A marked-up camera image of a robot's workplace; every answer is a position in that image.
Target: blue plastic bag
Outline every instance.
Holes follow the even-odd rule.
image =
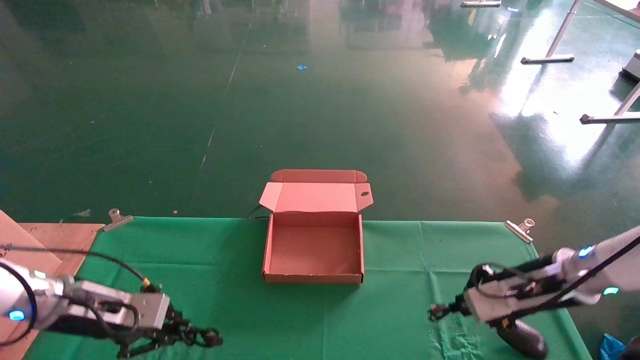
[[[625,344],[609,334],[604,334],[600,345],[600,360],[618,360],[623,351],[625,351]]]

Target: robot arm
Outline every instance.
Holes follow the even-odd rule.
[[[593,305],[602,295],[640,291],[634,273],[640,258],[640,226],[580,250],[559,249],[553,256],[514,268],[496,264],[476,266],[463,293],[449,305],[431,307],[431,320],[449,313],[473,316],[496,328],[509,345],[529,357],[541,358],[547,349],[535,329],[519,319],[539,311]]]
[[[28,331],[109,339],[120,346],[118,358],[180,341],[187,346],[222,344],[216,330],[194,327],[173,308],[167,295],[146,282],[141,292],[127,293],[90,281],[76,281],[69,275],[48,277],[0,259],[0,314],[29,322]],[[26,333],[0,346],[15,343]],[[130,348],[140,339],[147,339],[148,343]]]

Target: green table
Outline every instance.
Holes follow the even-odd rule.
[[[167,347],[148,359],[518,359],[487,326],[450,316],[429,322],[434,302],[459,293],[482,261],[517,265],[537,253],[500,223],[365,222],[365,281],[360,286],[265,284],[267,222],[225,218],[135,218],[102,233],[92,250],[143,272],[197,326],[220,330],[214,349]],[[125,270],[88,258],[78,274],[127,291]],[[569,314],[527,318],[546,337],[548,359],[590,359]],[[53,333],[26,359],[112,360],[117,347]]]

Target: pink cardboard box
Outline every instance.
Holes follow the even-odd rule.
[[[355,170],[278,170],[260,204],[272,211],[262,274],[266,282],[360,284],[362,215],[373,203]]]

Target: glossy floor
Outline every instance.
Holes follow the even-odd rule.
[[[640,30],[587,0],[573,63],[521,65],[571,1],[2,0],[0,204],[243,217],[274,170],[355,168],[368,219],[531,217],[541,253],[603,240],[640,223],[640,125],[578,119],[631,90]],[[572,311],[591,350],[639,313]]]

